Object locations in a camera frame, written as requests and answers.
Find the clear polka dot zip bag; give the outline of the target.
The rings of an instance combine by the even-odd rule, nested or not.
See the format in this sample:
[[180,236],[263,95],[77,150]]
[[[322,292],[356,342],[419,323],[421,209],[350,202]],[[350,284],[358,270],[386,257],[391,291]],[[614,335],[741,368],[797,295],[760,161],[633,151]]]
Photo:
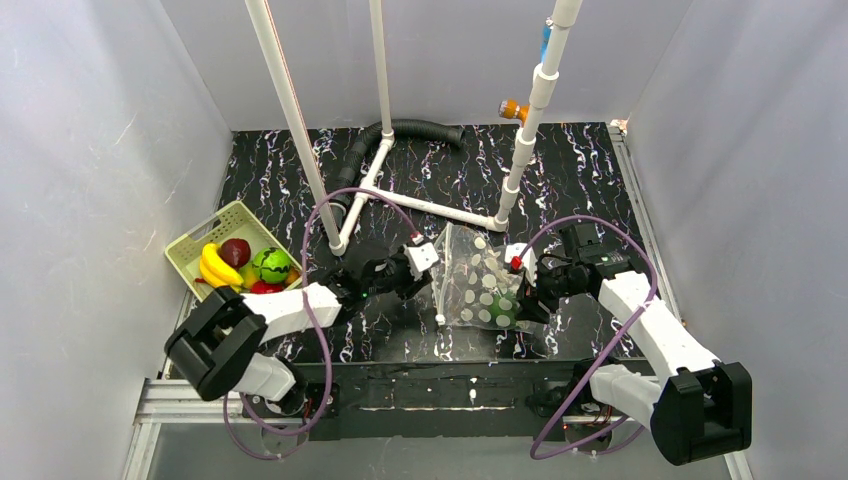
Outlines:
[[431,270],[436,322],[440,326],[531,332],[535,324],[517,321],[503,329],[488,312],[494,296],[516,293],[522,274],[512,274],[504,262],[507,245],[494,246],[483,232],[447,224],[434,242],[440,261]]

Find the green striped fake watermelon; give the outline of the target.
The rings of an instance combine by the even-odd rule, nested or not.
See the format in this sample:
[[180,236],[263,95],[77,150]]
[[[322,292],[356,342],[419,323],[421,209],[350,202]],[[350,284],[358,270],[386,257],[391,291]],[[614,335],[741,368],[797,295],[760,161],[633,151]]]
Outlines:
[[282,249],[268,247],[259,251],[252,260],[258,278],[268,284],[283,284],[291,270],[292,261]]

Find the yellow fake banana bunch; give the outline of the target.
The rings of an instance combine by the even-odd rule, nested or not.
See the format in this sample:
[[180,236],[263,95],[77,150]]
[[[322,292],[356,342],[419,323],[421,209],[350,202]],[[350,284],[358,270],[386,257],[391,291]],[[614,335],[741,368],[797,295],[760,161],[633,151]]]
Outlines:
[[213,288],[228,286],[240,292],[244,286],[244,278],[220,257],[219,246],[215,243],[203,246],[198,268],[201,277]]

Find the green fake fruit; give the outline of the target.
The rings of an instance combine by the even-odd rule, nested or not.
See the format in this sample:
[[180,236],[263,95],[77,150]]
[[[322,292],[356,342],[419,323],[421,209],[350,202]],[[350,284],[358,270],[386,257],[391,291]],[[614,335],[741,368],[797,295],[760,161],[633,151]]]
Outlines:
[[256,273],[256,270],[254,269],[253,265],[250,264],[250,263],[244,265],[239,270],[239,273],[240,273],[240,275],[243,279],[242,287],[246,291],[250,291],[253,288],[253,286],[257,282],[260,281],[260,278],[259,278],[258,274]]

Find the red fake apple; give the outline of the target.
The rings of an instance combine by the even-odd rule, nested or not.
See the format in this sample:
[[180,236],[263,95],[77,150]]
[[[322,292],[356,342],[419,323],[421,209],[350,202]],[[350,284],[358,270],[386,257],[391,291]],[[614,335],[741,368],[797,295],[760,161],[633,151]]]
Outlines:
[[257,281],[254,283],[250,289],[252,294],[273,294],[282,292],[286,289],[285,285],[282,283],[268,283],[265,281]]

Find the orange fake fruit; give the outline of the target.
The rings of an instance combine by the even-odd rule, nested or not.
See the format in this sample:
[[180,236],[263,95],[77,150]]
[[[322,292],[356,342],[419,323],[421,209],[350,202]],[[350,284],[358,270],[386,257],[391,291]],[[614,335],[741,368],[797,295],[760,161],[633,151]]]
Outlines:
[[287,277],[284,281],[284,284],[286,286],[290,286],[293,283],[295,283],[299,278],[300,278],[300,271],[297,268],[292,268],[289,271],[289,273],[288,273],[288,275],[287,275]]

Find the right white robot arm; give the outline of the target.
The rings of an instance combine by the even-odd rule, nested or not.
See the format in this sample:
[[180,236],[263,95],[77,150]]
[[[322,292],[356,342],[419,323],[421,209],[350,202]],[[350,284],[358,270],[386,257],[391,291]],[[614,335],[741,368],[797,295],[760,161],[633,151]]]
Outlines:
[[739,362],[724,363],[685,329],[658,297],[658,275],[647,254],[626,234],[642,262],[602,243],[602,219],[572,215],[543,227],[557,230],[564,254],[548,267],[531,242],[510,244],[505,263],[522,281],[517,317],[546,323],[563,298],[588,294],[623,325],[594,359],[574,368],[569,393],[552,411],[531,447],[562,423],[574,403],[620,412],[618,420],[569,444],[575,449],[628,419],[650,431],[661,455],[675,466],[744,451],[752,442],[752,378]]

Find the dark red fake fruit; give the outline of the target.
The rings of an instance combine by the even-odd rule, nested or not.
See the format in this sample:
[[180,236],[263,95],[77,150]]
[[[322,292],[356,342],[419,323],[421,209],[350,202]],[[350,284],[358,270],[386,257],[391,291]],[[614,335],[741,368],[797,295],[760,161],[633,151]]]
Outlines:
[[249,242],[242,238],[224,241],[218,249],[218,255],[227,265],[236,270],[244,267],[253,258]]

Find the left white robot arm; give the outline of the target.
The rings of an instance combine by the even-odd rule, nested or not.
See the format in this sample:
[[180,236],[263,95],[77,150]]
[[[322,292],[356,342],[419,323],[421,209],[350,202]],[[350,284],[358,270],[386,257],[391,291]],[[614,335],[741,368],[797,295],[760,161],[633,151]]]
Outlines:
[[430,284],[438,261],[434,244],[418,237],[388,257],[346,264],[299,289],[240,294],[219,287],[171,334],[164,352],[204,401],[238,392],[280,402],[303,383],[261,345],[345,323],[377,295],[409,299]]

